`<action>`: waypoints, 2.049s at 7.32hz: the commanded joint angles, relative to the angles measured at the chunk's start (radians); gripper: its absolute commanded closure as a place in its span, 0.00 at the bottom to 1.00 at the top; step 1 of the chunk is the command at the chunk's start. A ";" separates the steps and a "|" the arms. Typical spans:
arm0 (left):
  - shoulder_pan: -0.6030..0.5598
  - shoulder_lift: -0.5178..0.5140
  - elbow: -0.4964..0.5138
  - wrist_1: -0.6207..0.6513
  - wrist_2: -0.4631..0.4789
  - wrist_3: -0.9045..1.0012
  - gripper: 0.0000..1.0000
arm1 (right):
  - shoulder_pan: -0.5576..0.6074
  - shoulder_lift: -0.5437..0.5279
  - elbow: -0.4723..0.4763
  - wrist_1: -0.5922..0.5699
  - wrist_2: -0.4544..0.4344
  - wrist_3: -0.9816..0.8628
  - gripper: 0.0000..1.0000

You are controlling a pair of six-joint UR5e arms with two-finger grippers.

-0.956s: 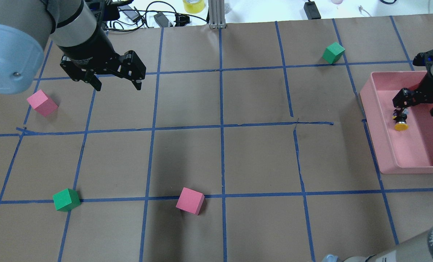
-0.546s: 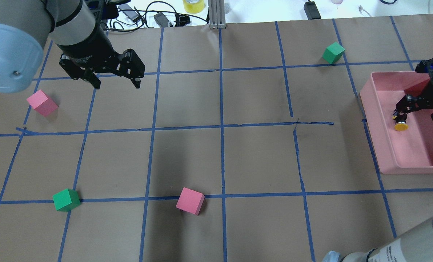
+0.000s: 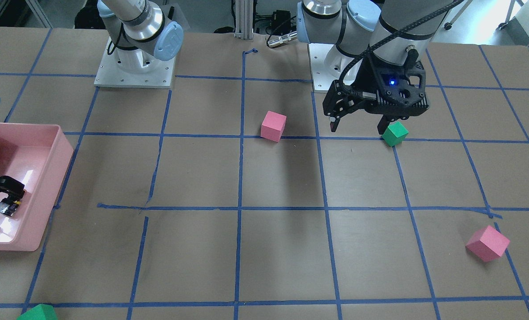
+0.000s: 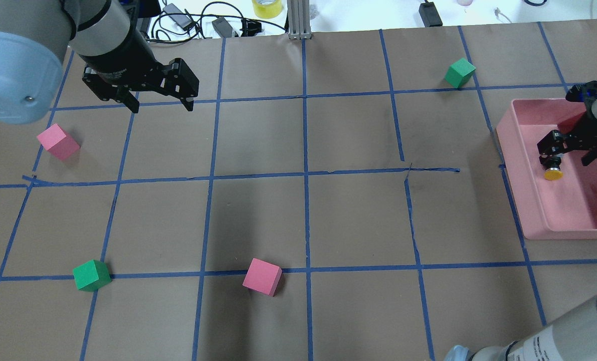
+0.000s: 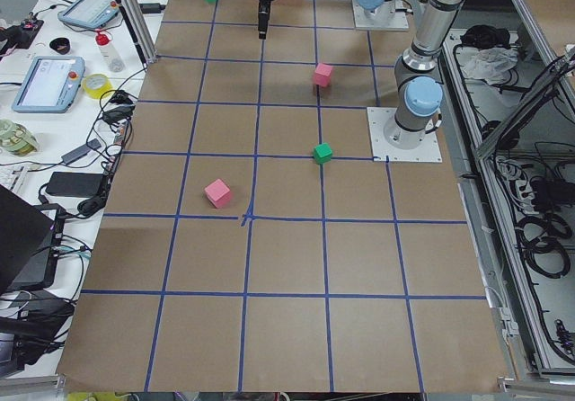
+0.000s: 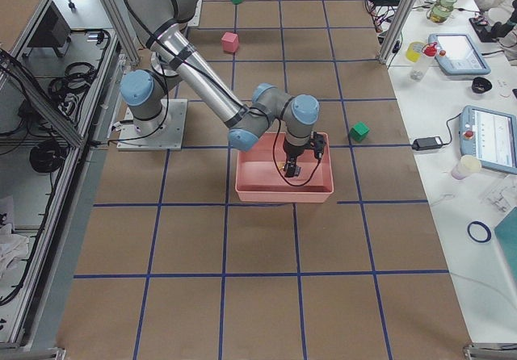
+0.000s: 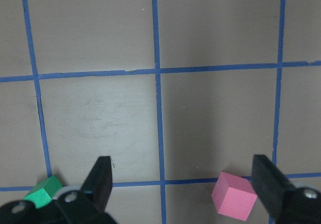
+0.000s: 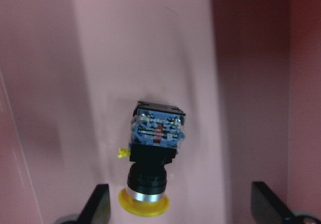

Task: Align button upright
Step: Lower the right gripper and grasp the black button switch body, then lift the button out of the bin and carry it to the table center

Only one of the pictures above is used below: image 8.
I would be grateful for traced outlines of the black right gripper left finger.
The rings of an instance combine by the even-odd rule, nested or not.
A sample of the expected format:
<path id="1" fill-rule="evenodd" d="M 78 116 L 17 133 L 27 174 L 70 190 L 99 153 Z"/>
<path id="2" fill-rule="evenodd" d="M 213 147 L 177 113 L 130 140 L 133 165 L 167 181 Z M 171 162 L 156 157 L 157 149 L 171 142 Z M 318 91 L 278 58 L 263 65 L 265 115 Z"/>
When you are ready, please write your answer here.
<path id="1" fill-rule="evenodd" d="M 77 223 L 106 224 L 110 221 L 110 192 L 108 184 L 98 184 L 82 209 Z"/>

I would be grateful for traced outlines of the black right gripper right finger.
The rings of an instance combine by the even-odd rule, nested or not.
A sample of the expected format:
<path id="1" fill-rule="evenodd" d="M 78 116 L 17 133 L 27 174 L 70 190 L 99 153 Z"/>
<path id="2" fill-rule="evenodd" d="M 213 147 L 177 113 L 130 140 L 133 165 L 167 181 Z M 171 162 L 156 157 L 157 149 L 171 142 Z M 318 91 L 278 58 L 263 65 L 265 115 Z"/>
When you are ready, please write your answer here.
<path id="1" fill-rule="evenodd" d="M 256 223 L 291 223 L 295 215 L 262 181 L 251 183 L 251 214 Z"/>

